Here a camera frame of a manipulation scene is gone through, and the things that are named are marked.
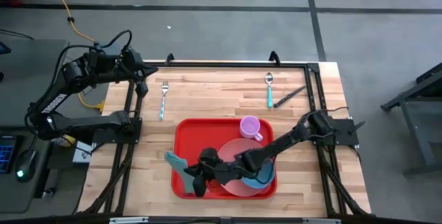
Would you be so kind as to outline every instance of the silver fork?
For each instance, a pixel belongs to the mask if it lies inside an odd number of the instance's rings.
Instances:
[[[166,101],[166,93],[169,90],[169,83],[167,81],[163,81],[163,86],[161,87],[161,91],[163,91],[163,100],[161,102],[161,110],[160,110],[160,119],[164,118],[164,104]]]

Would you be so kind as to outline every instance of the pink cup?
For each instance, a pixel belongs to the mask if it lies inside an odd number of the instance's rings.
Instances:
[[[254,116],[245,116],[241,120],[240,133],[244,138],[254,138],[257,141],[261,141],[262,135],[259,133],[260,129],[260,121]]]

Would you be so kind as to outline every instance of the butcher block tabletop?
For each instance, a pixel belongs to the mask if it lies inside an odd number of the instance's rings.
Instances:
[[[338,66],[320,64],[328,109],[346,106]],[[282,152],[276,160],[278,187],[265,200],[186,200],[171,189],[171,166],[163,159],[173,150],[177,125],[187,118],[242,118],[254,115],[270,123],[274,138],[290,131],[303,114],[310,111],[307,91],[303,90],[279,108],[267,108],[266,73],[273,75],[273,103],[305,85],[299,68],[160,68],[147,78],[149,92],[143,100],[140,142],[135,146],[129,178],[125,216],[243,216],[243,217],[325,217],[323,187],[318,155],[310,142],[303,142]],[[312,84],[319,106],[316,82]],[[162,82],[169,82],[164,119],[159,119]],[[122,110],[128,83],[110,84],[104,115]],[[348,117],[347,110],[330,113],[335,118]],[[78,211],[99,196],[109,181],[115,144],[96,150],[90,162]],[[356,202],[370,211],[365,183],[356,152],[337,147],[340,177]],[[331,197],[338,209],[336,190]],[[114,194],[113,208],[119,196]]]

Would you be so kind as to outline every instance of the spoon with blue handle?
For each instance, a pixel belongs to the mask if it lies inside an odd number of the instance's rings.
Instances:
[[[265,75],[265,82],[268,85],[267,89],[267,106],[271,108],[273,106],[273,100],[271,99],[271,86],[270,84],[273,82],[273,75],[271,73],[267,73]]]

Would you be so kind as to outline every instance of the black desk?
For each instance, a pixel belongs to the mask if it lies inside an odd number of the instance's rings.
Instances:
[[[12,52],[0,55],[0,70],[5,79],[0,82],[0,132],[22,135],[26,139],[20,152],[32,142],[32,134],[24,129],[24,115],[29,102],[37,100],[50,83],[60,51],[68,45],[64,40],[3,40]],[[29,208],[39,185],[50,142],[36,140],[38,151],[34,178],[19,183],[13,171],[0,175],[0,214],[23,213]]]

